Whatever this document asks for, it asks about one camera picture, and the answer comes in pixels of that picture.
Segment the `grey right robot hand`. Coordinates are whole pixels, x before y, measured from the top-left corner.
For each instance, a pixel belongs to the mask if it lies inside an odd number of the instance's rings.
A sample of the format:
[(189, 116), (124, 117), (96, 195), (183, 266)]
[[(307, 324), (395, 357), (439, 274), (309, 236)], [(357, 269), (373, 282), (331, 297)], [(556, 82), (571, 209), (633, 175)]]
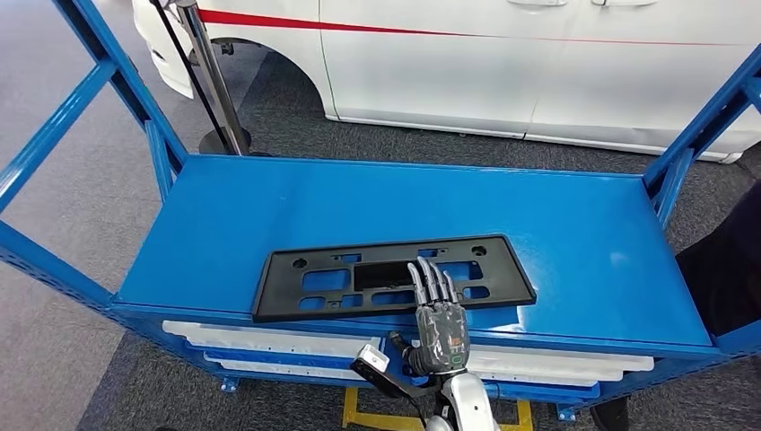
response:
[(415, 288), (419, 345), (407, 342), (397, 331), (388, 335), (391, 345), (412, 376), (466, 369), (470, 353), (467, 316), (450, 274), (421, 256), (415, 263), (407, 263), (407, 270)]

